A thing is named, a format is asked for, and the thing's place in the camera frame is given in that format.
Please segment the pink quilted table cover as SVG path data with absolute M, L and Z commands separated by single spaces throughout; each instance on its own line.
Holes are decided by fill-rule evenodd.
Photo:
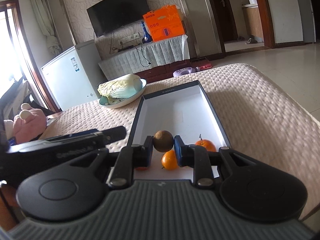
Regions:
M 300 179 L 308 200 L 301 218 L 319 210 L 319 121 L 257 68 L 229 64 L 147 85 L 153 93 L 199 81 L 237 151 Z

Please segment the napa cabbage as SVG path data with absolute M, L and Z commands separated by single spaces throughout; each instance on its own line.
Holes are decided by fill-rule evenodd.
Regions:
M 108 99 L 127 99 L 138 93 L 142 87 L 143 84 L 138 75 L 127 74 L 100 84 L 98 92 L 101 96 L 105 96 Z

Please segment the red fruit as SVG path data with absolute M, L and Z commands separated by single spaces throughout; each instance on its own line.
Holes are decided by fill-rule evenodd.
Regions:
M 136 171 L 146 171 L 149 167 L 137 167 L 135 168 Z

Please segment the black flat television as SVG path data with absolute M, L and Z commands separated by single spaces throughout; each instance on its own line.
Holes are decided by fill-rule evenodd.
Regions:
M 141 20 L 149 11 L 147 0 L 102 0 L 87 9 L 96 37 Z

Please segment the stemmed mandarin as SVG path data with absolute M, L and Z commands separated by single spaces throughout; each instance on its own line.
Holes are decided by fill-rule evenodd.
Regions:
M 202 146 L 209 152 L 216 152 L 214 143 L 208 139 L 203 139 L 201 134 L 199 135 L 199 140 L 195 142 L 195 145 Z

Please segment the white blue plate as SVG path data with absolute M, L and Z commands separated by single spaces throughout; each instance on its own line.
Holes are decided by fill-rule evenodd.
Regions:
M 145 79 L 140 79 L 140 81 L 142 83 L 142 88 L 135 95 L 133 95 L 129 98 L 126 98 L 126 99 L 116 99 L 114 103 L 110 103 L 106 97 L 102 96 L 99 99 L 99 105 L 101 105 L 102 107 L 109 108 L 109 109 L 116 109 L 116 108 L 120 108 L 120 107 L 126 106 L 126 105 L 134 102 L 136 99 L 140 98 L 143 95 L 144 90 L 147 85 L 147 81 Z

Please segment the red floor scale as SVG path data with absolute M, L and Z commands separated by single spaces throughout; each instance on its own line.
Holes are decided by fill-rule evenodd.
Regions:
M 211 69 L 213 66 L 206 57 L 200 57 L 190 61 L 190 65 L 195 69 L 196 72 Z

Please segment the purple detergent bottle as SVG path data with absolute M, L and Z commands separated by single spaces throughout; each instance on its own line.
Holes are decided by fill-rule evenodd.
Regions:
M 187 74 L 191 74 L 191 73 L 195 73 L 196 69 L 193 67 L 185 67 L 182 69 L 178 69 L 176 71 L 173 72 L 173 77 L 178 77 L 178 76 L 182 76 L 182 75 L 187 75 Z

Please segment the white curtain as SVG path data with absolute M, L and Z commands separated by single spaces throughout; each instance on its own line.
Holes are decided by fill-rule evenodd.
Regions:
M 54 24 L 46 0 L 30 0 L 36 20 L 43 35 L 46 37 L 48 51 L 57 56 L 61 53 L 58 39 L 55 35 Z

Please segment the silver refrigerator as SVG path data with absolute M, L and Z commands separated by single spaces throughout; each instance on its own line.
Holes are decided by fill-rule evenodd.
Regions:
M 298 0 L 305 43 L 316 42 L 315 21 L 311 0 Z

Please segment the brown longan fruit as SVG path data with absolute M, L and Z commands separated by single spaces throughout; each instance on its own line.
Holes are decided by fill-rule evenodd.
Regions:
M 174 138 L 168 131 L 158 131 L 153 137 L 153 146 L 158 152 L 168 152 L 173 148 Z

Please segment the small orange kumquat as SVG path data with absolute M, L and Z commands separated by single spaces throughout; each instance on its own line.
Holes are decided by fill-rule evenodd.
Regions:
M 178 168 L 176 154 L 174 150 L 166 152 L 162 157 L 162 166 L 166 170 L 175 170 Z

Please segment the blue glass bottle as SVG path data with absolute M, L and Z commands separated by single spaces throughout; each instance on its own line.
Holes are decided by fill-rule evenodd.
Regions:
M 145 43 L 150 43 L 150 42 L 152 42 L 153 39 L 152 39 L 151 35 L 148 33 L 144 21 L 142 21 L 142 22 L 140 23 L 140 25 L 141 25 L 141 27 L 142 27 L 142 29 L 143 29 L 143 34 L 144 34 L 143 39 L 142 39 L 142 43 L 145 44 Z

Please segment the grey white cardboard box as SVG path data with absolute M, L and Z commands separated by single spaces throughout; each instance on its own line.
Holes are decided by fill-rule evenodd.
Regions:
M 149 135 L 168 131 L 186 145 L 210 140 L 216 148 L 230 142 L 199 81 L 192 81 L 141 97 L 127 144 L 142 145 Z

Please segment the cloth covered TV cabinet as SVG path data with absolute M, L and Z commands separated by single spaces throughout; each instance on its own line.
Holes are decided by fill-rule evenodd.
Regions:
M 99 62 L 99 67 L 108 80 L 113 80 L 126 74 L 135 74 L 188 59 L 188 36 L 184 34 L 112 54 Z

